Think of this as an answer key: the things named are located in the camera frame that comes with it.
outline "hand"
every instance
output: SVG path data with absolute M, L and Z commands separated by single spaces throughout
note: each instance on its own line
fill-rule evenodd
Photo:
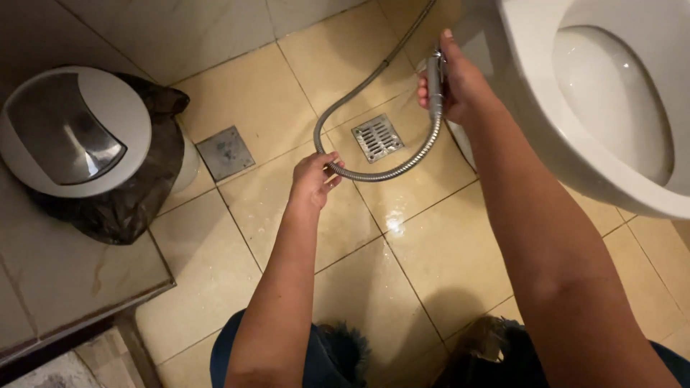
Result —
M 444 116 L 448 120 L 465 125 L 468 119 L 482 110 L 500 101 L 486 82 L 482 71 L 474 66 L 460 51 L 450 30 L 441 34 L 441 49 L 446 56 L 448 69 L 448 86 L 444 101 Z M 420 106 L 428 109 L 428 89 L 426 71 L 420 74 L 417 96 Z
M 342 177 L 337 176 L 330 182 L 326 181 L 333 172 L 324 167 L 327 163 L 334 162 L 339 157 L 337 152 L 329 154 L 314 153 L 302 159 L 295 167 L 293 173 L 293 187 L 290 190 L 290 201 L 316 206 L 319 210 L 326 206 L 328 193 L 342 182 Z M 344 162 L 338 162 L 338 166 L 345 167 Z

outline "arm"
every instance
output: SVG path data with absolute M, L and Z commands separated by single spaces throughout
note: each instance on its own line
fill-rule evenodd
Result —
M 449 34 L 442 47 L 454 96 L 446 116 L 470 139 L 491 227 L 551 385 L 678 387 L 637 325 L 594 225 Z
M 237 330 L 226 387 L 301 387 L 311 327 L 319 214 L 341 177 L 314 154 L 295 167 L 273 252 Z

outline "forearm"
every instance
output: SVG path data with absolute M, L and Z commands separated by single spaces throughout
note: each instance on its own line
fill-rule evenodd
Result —
M 646 368 L 635 376 L 642 385 L 668 378 L 599 233 L 507 110 L 478 115 L 468 127 L 491 226 L 551 384 L 625 384 L 636 374 L 631 366 Z
M 268 265 L 235 337 L 226 386 L 302 384 L 319 212 L 314 206 L 288 203 Z

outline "flexible metal hose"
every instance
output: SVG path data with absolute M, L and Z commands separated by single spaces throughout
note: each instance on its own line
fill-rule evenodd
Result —
M 326 122 L 328 117 L 330 117 L 333 114 L 333 112 L 335 112 L 335 110 L 337 110 L 346 102 L 354 98 L 354 96 L 358 95 L 365 87 L 371 84 L 371 82 L 374 79 L 376 79 L 376 77 L 381 75 L 381 73 L 384 72 L 386 68 L 388 68 L 395 56 L 397 56 L 400 50 L 402 50 L 403 46 L 405 46 L 405 43 L 407 43 L 412 34 L 417 30 L 417 28 L 426 18 L 431 8 L 434 6 L 434 4 L 436 4 L 436 1 L 437 0 L 429 0 L 429 3 L 424 7 L 420 15 L 417 17 L 415 23 L 412 25 L 412 27 L 410 27 L 405 36 L 400 40 L 400 42 L 393 49 L 393 51 L 384 59 L 384 61 L 379 65 L 379 67 L 376 70 L 374 70 L 374 72 L 371 73 L 371 75 L 367 77 L 364 80 L 364 82 L 358 85 L 354 90 L 349 92 L 345 97 L 339 99 L 330 108 L 326 109 L 326 112 L 324 112 L 324 114 L 319 118 L 319 121 L 316 123 L 316 127 L 314 128 L 314 145 L 316 146 L 316 151 L 318 153 L 326 153 L 326 151 L 324 150 L 324 146 L 321 143 L 321 129 L 324 126 L 324 123 Z M 438 53 L 434 56 L 434 58 L 429 59 L 429 116 L 432 122 L 431 131 L 429 132 L 429 135 L 426 137 L 424 144 L 422 144 L 422 146 L 414 156 L 412 156 L 410 159 L 408 159 L 406 162 L 399 165 L 398 167 L 392 168 L 391 170 L 384 171 L 382 173 L 358 173 L 355 171 L 350 171 L 345 168 L 342 168 L 341 166 L 338 166 L 335 163 L 329 163 L 328 167 L 331 170 L 333 170 L 334 173 L 342 177 L 348 178 L 350 180 L 356 180 L 361 182 L 382 182 L 385 180 L 391 180 L 394 177 L 397 177 L 399 175 L 406 173 L 407 171 L 410 171 L 410 169 L 412 169 L 420 161 L 422 161 L 422 159 L 424 159 L 424 157 L 426 157 L 426 155 L 428 154 L 429 150 L 431 150 L 432 145 L 436 142 L 439 132 L 441 131 L 443 107 L 442 94 L 440 92 L 441 81 L 439 75 L 432 75 L 432 73 L 435 72 L 432 66 L 436 66 L 438 68 L 439 66 L 441 66 L 441 60 L 442 58 Z

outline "toilet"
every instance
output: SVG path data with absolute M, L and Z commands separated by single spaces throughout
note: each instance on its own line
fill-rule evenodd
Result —
M 690 1 L 469 1 L 465 12 L 456 41 L 561 182 L 690 219 Z

